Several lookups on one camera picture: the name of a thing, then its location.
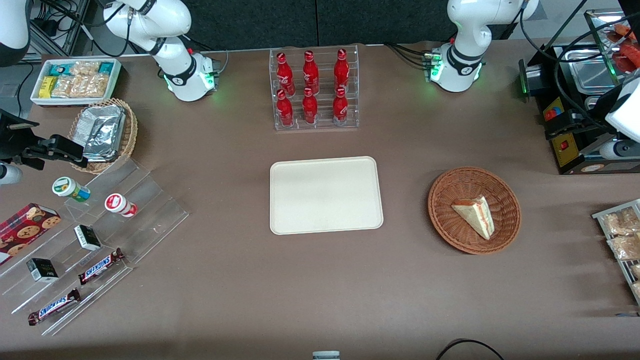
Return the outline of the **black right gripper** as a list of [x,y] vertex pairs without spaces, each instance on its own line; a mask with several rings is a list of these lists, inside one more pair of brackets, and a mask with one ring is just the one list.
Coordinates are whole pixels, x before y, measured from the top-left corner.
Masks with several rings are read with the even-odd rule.
[[39,126],[36,121],[25,120],[21,117],[0,110],[0,159],[10,164],[44,170],[46,161],[63,161],[86,169],[89,160],[83,157],[84,147],[67,137],[53,134],[49,139],[49,150],[53,155],[43,153],[25,153],[37,148],[41,137],[32,131]]

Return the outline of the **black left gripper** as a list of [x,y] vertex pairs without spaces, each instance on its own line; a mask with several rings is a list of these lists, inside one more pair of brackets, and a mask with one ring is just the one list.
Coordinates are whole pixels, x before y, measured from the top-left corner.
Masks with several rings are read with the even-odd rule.
[[[589,118],[583,122],[581,115],[556,115],[545,121],[545,138],[547,141],[576,142],[594,141],[599,136],[608,134],[609,125],[603,112],[587,112]],[[585,132],[574,132],[585,125]]]

